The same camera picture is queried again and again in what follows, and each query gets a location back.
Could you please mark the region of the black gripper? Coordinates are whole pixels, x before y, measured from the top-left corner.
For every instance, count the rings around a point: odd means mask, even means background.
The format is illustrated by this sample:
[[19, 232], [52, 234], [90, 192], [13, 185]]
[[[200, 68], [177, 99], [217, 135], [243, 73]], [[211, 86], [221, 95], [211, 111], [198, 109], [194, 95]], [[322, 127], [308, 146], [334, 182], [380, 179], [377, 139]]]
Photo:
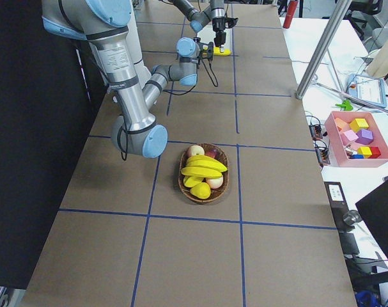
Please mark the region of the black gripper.
[[[213, 42], [208, 43], [199, 43], [199, 58], [200, 59], [207, 59], [207, 60], [213, 60], [213, 50], [214, 50], [214, 44]], [[220, 46], [220, 52], [224, 53], [224, 46]]]
[[226, 43], [226, 29], [231, 29], [236, 26], [238, 18], [233, 17], [217, 17], [212, 19], [212, 29], [215, 32], [213, 39], [215, 45], [224, 45]]

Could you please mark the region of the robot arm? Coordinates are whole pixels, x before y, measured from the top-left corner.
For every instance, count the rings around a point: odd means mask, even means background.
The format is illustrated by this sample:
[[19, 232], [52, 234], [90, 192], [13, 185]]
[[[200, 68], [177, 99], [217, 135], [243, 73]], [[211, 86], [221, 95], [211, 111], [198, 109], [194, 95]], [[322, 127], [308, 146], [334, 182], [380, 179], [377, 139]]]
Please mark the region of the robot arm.
[[228, 17], [224, 1], [211, 0], [208, 7], [202, 11], [196, 9], [186, 0], [174, 0], [170, 1], [170, 3], [183, 13], [195, 33], [199, 33], [205, 26], [211, 23], [215, 33], [214, 45], [219, 48], [221, 53], [225, 52], [226, 29], [235, 27], [238, 18]]
[[49, 33], [89, 43], [95, 65], [122, 112], [111, 136], [122, 156], [160, 156], [167, 145], [167, 130], [150, 108], [169, 82], [196, 85], [198, 64], [212, 58], [213, 43], [183, 37], [176, 43], [177, 63], [148, 70], [131, 1], [42, 1], [42, 19]]

